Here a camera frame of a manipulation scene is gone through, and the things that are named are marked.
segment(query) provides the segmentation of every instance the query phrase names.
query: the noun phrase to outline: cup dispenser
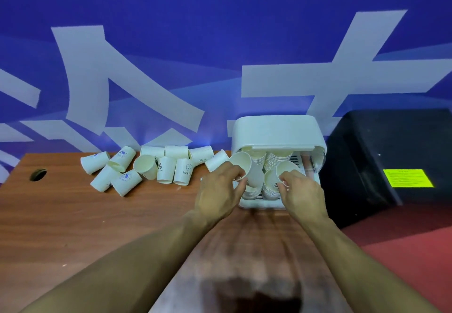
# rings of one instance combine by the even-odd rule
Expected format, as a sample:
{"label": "cup dispenser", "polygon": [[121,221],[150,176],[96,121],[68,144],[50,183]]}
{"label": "cup dispenser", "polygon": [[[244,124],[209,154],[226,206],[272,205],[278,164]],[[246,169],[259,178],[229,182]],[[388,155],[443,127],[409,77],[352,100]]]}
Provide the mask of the cup dispenser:
{"label": "cup dispenser", "polygon": [[[238,151],[292,152],[290,161],[319,182],[318,172],[325,163],[326,143],[313,116],[249,116],[235,121],[231,153]],[[285,209],[281,198],[240,199],[246,209]]]}

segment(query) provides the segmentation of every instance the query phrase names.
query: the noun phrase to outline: hand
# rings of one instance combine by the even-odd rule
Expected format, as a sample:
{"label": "hand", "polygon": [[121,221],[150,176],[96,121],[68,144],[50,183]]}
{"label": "hand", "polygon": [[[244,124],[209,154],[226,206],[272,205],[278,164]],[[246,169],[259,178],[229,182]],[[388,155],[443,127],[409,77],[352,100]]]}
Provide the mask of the hand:
{"label": "hand", "polygon": [[287,188],[284,184],[278,183],[282,203],[300,225],[328,220],[325,195],[317,182],[296,170],[284,172],[279,178],[289,185]]}
{"label": "hand", "polygon": [[232,182],[243,175],[245,171],[242,168],[233,166],[231,162],[224,162],[202,178],[195,201],[195,212],[206,219],[208,225],[215,225],[238,205],[247,179],[242,179],[236,189],[233,188]]}

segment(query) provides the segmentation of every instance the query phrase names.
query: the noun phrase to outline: person's left arm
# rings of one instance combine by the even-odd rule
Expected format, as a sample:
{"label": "person's left arm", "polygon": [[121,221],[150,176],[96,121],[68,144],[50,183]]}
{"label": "person's left arm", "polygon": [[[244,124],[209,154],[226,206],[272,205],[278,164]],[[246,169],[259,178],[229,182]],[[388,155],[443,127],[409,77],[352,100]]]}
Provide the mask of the person's left arm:
{"label": "person's left arm", "polygon": [[22,313],[147,313],[199,241],[245,191],[229,162],[206,175],[195,208],[175,224],[107,254],[28,305]]}

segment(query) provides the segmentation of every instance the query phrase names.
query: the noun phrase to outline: person's right arm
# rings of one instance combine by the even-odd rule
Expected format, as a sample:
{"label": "person's right arm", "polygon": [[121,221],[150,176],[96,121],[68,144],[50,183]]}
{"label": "person's right arm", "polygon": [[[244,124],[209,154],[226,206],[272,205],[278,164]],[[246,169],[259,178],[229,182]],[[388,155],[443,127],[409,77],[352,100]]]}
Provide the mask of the person's right arm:
{"label": "person's right arm", "polygon": [[297,171],[280,178],[289,185],[278,184],[284,206],[314,242],[355,313],[439,312],[336,227],[319,184]]}

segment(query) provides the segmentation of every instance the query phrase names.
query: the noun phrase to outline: person's left hand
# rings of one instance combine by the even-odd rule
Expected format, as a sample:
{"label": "person's left hand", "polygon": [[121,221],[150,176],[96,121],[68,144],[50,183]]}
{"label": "person's left hand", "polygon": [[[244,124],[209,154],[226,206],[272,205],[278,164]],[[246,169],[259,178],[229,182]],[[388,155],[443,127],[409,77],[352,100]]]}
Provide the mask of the person's left hand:
{"label": "person's left hand", "polygon": [[202,178],[195,201],[195,212],[205,219],[207,224],[215,225],[238,205],[245,191],[247,179],[242,179],[235,189],[232,182],[244,174],[245,171],[239,166],[224,162]]}

